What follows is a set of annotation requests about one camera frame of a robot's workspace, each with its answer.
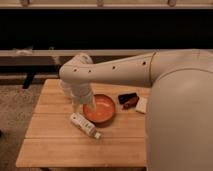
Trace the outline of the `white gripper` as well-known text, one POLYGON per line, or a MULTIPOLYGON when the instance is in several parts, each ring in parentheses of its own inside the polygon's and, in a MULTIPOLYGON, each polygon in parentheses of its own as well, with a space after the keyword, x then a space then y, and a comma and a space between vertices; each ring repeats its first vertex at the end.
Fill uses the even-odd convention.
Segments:
POLYGON ((79 113, 80 104, 88 104, 90 109, 96 110, 93 90, 89 83, 71 84, 70 89, 72 100, 75 103, 73 104, 73 113, 79 113))

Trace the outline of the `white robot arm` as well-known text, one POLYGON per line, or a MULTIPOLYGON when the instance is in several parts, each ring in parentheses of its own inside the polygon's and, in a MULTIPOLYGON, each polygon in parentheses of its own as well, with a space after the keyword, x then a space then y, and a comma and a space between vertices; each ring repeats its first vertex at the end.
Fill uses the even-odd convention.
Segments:
POLYGON ((213 53, 158 51, 95 64, 80 53, 62 65, 75 104, 105 83, 150 90, 145 115, 147 171, 213 171, 213 53))

